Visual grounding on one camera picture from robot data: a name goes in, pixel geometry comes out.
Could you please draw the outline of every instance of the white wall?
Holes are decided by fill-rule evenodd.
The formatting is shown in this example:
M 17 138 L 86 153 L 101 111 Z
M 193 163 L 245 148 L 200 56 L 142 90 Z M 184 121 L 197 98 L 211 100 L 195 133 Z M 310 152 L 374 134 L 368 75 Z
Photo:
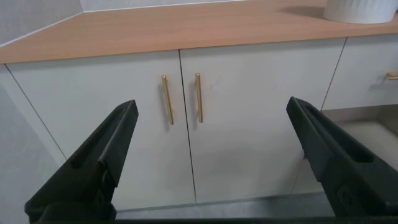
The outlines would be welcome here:
M 0 45 L 81 12 L 79 0 L 0 0 Z
M 58 169 L 0 85 L 0 223 L 28 223 L 24 205 Z
M 239 1 L 239 0 L 80 0 L 83 10 L 97 11 L 125 9 L 135 7 L 166 6 L 174 4 L 192 4 L 203 2 Z

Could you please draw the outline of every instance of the white ribbed pot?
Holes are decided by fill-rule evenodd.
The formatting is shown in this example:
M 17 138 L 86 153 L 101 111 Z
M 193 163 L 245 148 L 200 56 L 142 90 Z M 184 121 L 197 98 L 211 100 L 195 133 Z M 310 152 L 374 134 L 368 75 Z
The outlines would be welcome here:
M 325 19 L 356 24 L 377 24 L 394 18 L 398 0 L 328 0 Z

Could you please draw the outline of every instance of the gold handle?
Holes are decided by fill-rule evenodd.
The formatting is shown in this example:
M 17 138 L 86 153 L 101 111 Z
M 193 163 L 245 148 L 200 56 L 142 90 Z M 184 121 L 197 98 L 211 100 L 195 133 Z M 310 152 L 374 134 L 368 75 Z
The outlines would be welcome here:
M 167 84 L 168 82 L 169 81 L 167 80 L 167 77 L 165 75 L 162 75 L 164 97 L 166 99 L 167 111 L 169 112 L 169 121 L 170 125 L 174 125 L 173 109 L 172 109 L 172 103 L 170 101 L 169 85 Z
M 197 81 L 197 97 L 198 97 L 198 114 L 199 123 L 203 123 L 203 108 L 201 106 L 201 83 L 200 83 L 200 73 L 195 74 Z
M 398 74 L 394 72 L 389 72 L 386 75 L 386 80 L 398 80 Z

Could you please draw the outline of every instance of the wooden countertop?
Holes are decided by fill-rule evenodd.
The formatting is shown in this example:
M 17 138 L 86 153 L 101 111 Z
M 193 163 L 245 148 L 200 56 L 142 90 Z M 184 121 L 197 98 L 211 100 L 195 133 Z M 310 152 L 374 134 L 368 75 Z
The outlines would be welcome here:
M 86 12 L 0 47 L 0 63 L 398 33 L 322 18 L 326 0 L 250 0 Z

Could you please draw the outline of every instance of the gray tile floor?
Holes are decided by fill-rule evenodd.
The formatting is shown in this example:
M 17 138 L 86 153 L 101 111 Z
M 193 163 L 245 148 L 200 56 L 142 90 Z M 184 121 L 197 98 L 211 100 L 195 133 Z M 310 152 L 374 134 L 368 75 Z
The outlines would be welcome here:
M 334 217 L 324 193 L 119 212 L 117 219 Z

